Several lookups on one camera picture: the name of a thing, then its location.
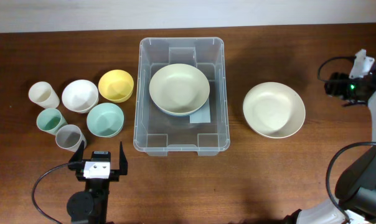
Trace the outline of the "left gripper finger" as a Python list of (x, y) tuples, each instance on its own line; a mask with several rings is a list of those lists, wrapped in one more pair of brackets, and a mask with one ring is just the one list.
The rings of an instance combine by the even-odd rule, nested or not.
[(119, 160), (119, 171), (127, 172), (128, 171), (128, 161), (123, 150), (123, 143), (120, 142), (120, 160)]
[(78, 149), (75, 151), (69, 162), (81, 162), (83, 159), (83, 152), (85, 149), (85, 141), (82, 140)]

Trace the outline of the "cream cup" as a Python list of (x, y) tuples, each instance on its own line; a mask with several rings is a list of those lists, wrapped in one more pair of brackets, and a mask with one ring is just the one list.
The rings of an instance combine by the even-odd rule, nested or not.
[(57, 108), (60, 104), (55, 90), (47, 82), (37, 82), (31, 86), (28, 92), (31, 102), (45, 108)]

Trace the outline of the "cream bowl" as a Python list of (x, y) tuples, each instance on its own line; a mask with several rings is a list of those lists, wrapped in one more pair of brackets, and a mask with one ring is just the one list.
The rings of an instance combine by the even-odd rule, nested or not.
[(300, 95), (287, 85), (265, 82), (245, 95), (243, 115), (249, 127), (266, 138), (282, 139), (303, 126), (306, 109)]
[(156, 106), (186, 113), (205, 104), (210, 96), (210, 83), (198, 68), (175, 63), (162, 67), (152, 76), (149, 94)]

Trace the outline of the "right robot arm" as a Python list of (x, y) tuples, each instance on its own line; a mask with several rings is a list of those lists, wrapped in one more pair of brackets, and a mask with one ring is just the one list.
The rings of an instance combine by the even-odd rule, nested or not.
[[(372, 118), (372, 140), (357, 142), (335, 153), (326, 171), (328, 199), (318, 206), (297, 210), (283, 223), (376, 223), (376, 57), (364, 49), (348, 57), (353, 63), (349, 74), (335, 72), (324, 81), (326, 95), (338, 97), (346, 106), (365, 105)], [(367, 146), (369, 150), (350, 165), (331, 190), (330, 175), (337, 158), (349, 149)]]

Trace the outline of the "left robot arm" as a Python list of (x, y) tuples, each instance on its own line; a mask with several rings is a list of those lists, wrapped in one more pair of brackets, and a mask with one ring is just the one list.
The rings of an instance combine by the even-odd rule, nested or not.
[(119, 149), (119, 168), (111, 168), (111, 153), (94, 151), (90, 159), (83, 158), (85, 141), (82, 141), (69, 160), (68, 168), (75, 172), (78, 181), (85, 183), (83, 191), (73, 194), (67, 202), (67, 213), (73, 224), (106, 223), (110, 183), (128, 174), (128, 161), (123, 145)]

